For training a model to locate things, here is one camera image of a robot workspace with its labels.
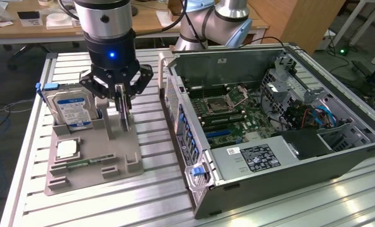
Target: metal case frame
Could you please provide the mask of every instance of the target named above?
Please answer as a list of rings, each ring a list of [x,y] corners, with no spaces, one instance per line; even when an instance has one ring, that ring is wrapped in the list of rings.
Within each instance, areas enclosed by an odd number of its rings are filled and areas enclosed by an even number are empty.
[[[307,70],[314,79],[323,84],[326,90],[335,95],[336,102],[347,107],[347,110],[358,116],[358,121],[367,125],[375,134],[375,111],[367,107],[366,103],[355,96],[355,94],[338,82],[327,71],[318,67],[310,60],[303,58],[294,51],[294,45],[286,44],[283,48],[280,45],[266,47],[255,47],[247,49],[228,49],[228,50],[206,50],[200,52],[175,52],[172,57],[168,57],[168,81],[167,87],[162,90],[163,105],[168,110],[168,125],[171,129],[175,150],[179,156],[182,170],[184,170],[184,180],[191,188],[191,200],[195,208],[195,218],[206,218],[216,215],[234,208],[248,205],[256,201],[264,200],[272,196],[320,183],[340,177],[350,171],[363,160],[375,155],[375,142],[372,144],[351,148],[334,154],[322,157],[314,157],[302,160],[299,163],[290,166],[279,166],[278,168],[262,171],[259,174],[252,174],[234,180],[223,180],[215,157],[210,149],[210,144],[198,120],[192,104],[184,89],[182,78],[178,76],[175,66],[178,65],[178,58],[183,55],[208,54],[218,52],[242,52],[286,50],[287,54],[295,59],[296,63]],[[198,160],[204,163],[206,170],[210,174],[210,181],[203,187],[192,184],[190,179],[190,171],[194,167],[186,166],[183,159],[183,149],[178,142],[178,127],[180,115],[186,116],[190,124],[191,133],[196,138],[195,143],[200,154]]]

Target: wooden cabinet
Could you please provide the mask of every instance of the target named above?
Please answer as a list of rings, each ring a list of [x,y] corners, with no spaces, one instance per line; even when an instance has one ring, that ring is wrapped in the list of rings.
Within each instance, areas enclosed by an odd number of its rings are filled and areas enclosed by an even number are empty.
[[[248,0],[270,28],[264,36],[295,42],[314,53],[346,0]],[[264,39],[263,44],[275,43]]]

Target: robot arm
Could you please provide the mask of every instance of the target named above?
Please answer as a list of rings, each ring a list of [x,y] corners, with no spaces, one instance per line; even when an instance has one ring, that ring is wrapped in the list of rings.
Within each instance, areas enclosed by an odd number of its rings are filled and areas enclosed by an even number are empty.
[[[202,49],[190,27],[196,28],[200,40],[208,46],[207,39],[238,47],[251,27],[247,0],[223,0],[215,5],[214,0],[186,0],[182,14],[182,34],[176,50]],[[152,77],[150,65],[140,65],[136,59],[135,37],[132,30],[131,0],[75,0],[84,38],[91,55],[91,70],[81,75],[80,84],[99,97],[115,101],[120,112],[124,130],[130,129],[131,98],[140,94]],[[138,81],[131,80],[140,71]]]
[[[136,59],[131,0],[75,0],[75,7],[92,61],[80,84],[97,97],[115,100],[122,125],[128,130],[131,98],[144,91],[154,77],[152,67],[140,65]],[[139,71],[140,77],[131,84]]]
[[[194,29],[204,46],[207,40],[236,48],[242,44],[251,28],[247,0],[222,0],[216,5],[214,0],[190,0],[187,3],[187,17],[182,20],[180,37],[175,50],[200,50],[203,45],[196,39]]]

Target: blue hard drive label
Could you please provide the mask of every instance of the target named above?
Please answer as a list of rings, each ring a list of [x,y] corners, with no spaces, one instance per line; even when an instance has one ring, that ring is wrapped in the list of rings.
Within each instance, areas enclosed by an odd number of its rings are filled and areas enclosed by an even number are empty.
[[[84,109],[85,99],[72,98],[57,101],[57,106],[61,112],[61,117],[68,126],[83,127],[91,124],[91,115]]]
[[[84,98],[72,98],[72,99],[59,100],[57,103],[59,104],[68,104],[68,103],[80,103],[80,102],[84,102],[84,101],[85,101]]]

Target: power supply label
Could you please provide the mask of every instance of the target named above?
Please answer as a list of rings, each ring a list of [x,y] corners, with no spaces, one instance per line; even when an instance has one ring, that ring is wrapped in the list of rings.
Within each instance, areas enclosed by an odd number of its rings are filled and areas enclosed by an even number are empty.
[[[84,109],[85,99],[72,98],[57,101],[61,116],[68,126],[80,127],[91,124],[88,110]]]
[[[282,165],[268,144],[242,149],[240,152],[252,172]]]

